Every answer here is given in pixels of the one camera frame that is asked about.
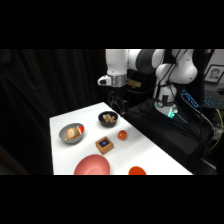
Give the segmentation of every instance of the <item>small red ball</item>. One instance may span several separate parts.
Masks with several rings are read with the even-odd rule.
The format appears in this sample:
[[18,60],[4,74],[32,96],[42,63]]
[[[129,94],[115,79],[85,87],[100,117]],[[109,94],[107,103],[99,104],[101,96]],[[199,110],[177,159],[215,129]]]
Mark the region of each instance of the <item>small red ball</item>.
[[126,132],[126,131],[120,131],[120,132],[118,133],[118,138],[119,138],[120,140],[125,140],[126,137],[127,137],[127,132]]

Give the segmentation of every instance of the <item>food item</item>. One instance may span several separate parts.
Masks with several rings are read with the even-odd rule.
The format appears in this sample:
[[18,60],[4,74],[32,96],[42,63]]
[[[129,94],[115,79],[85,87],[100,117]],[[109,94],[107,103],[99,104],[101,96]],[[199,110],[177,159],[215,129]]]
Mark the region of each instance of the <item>food item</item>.
[[83,127],[78,126],[77,128],[70,128],[66,133],[65,140],[72,140],[74,138],[79,137],[84,131]]
[[103,119],[105,120],[106,123],[113,123],[116,121],[114,120],[115,117],[111,117],[110,114],[103,115]]
[[119,138],[120,140],[125,140],[125,139],[127,138],[127,132],[126,132],[126,131],[120,131],[120,132],[118,133],[118,138]]

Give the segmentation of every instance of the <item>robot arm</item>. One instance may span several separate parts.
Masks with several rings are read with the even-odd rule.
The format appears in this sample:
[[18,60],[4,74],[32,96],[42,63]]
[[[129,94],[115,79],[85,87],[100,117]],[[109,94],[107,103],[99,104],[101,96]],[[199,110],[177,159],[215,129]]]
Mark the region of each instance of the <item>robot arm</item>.
[[197,69],[192,62],[193,49],[173,49],[176,59],[174,64],[162,64],[165,49],[107,49],[107,75],[98,80],[101,86],[110,86],[109,103],[115,104],[124,114],[127,101],[124,100],[127,83],[127,70],[131,69],[144,74],[156,71],[160,93],[155,108],[168,117],[178,113],[174,104],[176,89],[171,83],[188,84],[197,76]]
[[111,108],[116,105],[124,114],[127,101],[124,100],[127,70],[132,69],[150,74],[159,66],[164,49],[107,49],[107,75],[98,80],[100,86],[110,86],[108,101]]

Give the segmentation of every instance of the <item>bowl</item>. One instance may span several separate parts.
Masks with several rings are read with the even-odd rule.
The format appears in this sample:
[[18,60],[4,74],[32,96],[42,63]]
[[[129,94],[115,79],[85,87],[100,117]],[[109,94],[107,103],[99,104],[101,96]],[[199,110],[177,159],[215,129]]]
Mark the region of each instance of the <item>bowl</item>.
[[91,155],[78,164],[74,175],[110,175],[110,164],[103,156]]
[[66,143],[66,144],[74,144],[74,143],[79,142],[79,141],[83,138],[83,136],[84,136],[85,128],[84,128],[84,132],[81,133],[81,135],[79,135],[77,138],[74,138],[74,139],[72,139],[72,140],[66,140],[66,133],[67,133],[67,131],[68,131],[70,128],[77,128],[78,126],[84,128],[84,126],[83,126],[82,124],[79,124],[79,123],[69,124],[69,125],[65,126],[64,128],[62,128],[61,131],[60,131],[60,133],[59,133],[59,137],[60,137],[60,139],[61,139],[64,143]]
[[[115,117],[116,121],[113,123],[106,123],[103,116],[107,114],[110,114],[111,117]],[[105,111],[99,115],[99,121],[104,127],[114,127],[117,123],[117,120],[118,120],[118,115],[113,111]]]

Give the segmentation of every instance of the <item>small box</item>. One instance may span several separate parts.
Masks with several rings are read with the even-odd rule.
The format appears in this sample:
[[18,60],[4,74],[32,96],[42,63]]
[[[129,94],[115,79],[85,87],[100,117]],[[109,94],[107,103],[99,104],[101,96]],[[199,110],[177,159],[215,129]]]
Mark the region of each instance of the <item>small box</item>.
[[109,138],[104,137],[96,142],[96,147],[99,149],[102,155],[105,155],[114,148],[114,144],[110,141]]

